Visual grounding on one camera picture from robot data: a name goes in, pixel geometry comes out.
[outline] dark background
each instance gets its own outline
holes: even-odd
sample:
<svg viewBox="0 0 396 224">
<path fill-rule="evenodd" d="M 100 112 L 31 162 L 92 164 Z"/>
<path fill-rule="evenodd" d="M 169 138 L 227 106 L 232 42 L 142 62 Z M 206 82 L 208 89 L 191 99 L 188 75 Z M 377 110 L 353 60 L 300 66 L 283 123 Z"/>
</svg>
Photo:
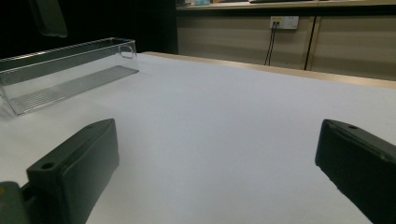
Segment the dark background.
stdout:
<svg viewBox="0 0 396 224">
<path fill-rule="evenodd" d="M 0 59 L 107 37 L 134 39 L 137 52 L 177 53 L 175 0 L 59 0 L 67 37 L 39 33 L 28 0 L 1 0 Z"/>
</svg>

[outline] wooden panel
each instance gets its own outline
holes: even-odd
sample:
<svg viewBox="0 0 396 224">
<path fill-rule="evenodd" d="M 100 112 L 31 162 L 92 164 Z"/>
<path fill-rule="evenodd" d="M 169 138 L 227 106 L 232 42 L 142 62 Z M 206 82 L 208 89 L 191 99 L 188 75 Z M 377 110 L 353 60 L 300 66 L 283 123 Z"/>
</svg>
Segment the wooden panel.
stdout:
<svg viewBox="0 0 396 224">
<path fill-rule="evenodd" d="M 181 55 L 264 64 L 271 29 L 269 17 L 177 18 L 178 50 Z M 297 30 L 278 30 L 271 65 L 300 68 L 308 17 Z"/>
<path fill-rule="evenodd" d="M 396 80 L 396 16 L 323 17 L 312 71 Z"/>
</svg>

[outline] screw hole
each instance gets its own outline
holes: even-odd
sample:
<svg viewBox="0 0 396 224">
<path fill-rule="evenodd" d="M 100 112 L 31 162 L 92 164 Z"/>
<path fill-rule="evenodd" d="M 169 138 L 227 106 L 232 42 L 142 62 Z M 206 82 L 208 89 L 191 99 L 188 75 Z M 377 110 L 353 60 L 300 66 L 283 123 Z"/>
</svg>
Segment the screw hole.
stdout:
<svg viewBox="0 0 396 224">
<path fill-rule="evenodd" d="M 52 168 L 54 165 L 55 165 L 54 163 L 49 162 L 49 163 L 46 163 L 46 164 L 42 165 L 41 169 L 48 170 L 48 169 Z"/>
</svg>

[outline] electrical cable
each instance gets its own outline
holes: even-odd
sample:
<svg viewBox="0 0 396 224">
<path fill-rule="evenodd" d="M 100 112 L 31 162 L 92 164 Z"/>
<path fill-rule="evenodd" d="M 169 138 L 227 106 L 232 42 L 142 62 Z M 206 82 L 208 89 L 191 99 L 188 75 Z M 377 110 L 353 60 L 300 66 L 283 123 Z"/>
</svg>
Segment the electrical cable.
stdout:
<svg viewBox="0 0 396 224">
<path fill-rule="evenodd" d="M 274 33 L 273 33 L 273 36 L 272 36 L 272 45 L 271 45 L 271 50 L 270 50 L 270 57 L 268 59 L 268 65 L 271 65 L 271 56 L 272 56 L 272 50 L 274 48 L 276 27 L 277 27 L 277 24 L 275 25 Z"/>
<path fill-rule="evenodd" d="M 273 46 L 274 46 L 274 37 L 275 37 L 275 30 L 276 30 L 276 27 L 277 27 L 277 23 L 274 22 L 274 24 L 273 24 L 273 26 L 272 26 L 272 28 L 271 28 L 270 45 L 268 46 L 267 56 L 265 57 L 265 63 L 264 63 L 264 65 L 267 65 L 268 59 L 269 59 L 269 61 L 270 61 L 270 62 L 268 63 L 268 65 L 270 65 L 270 63 L 271 63 L 271 54 L 272 54 L 272 48 L 273 48 Z"/>
</svg>

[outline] cabinet door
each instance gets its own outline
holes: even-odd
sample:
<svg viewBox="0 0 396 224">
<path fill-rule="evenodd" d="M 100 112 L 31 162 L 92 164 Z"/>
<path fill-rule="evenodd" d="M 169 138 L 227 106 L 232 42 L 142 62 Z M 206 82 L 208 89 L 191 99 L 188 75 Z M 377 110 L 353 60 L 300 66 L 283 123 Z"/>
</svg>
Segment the cabinet door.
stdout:
<svg viewBox="0 0 396 224">
<path fill-rule="evenodd" d="M 396 16 L 322 17 L 311 70 L 396 80 Z"/>
</svg>

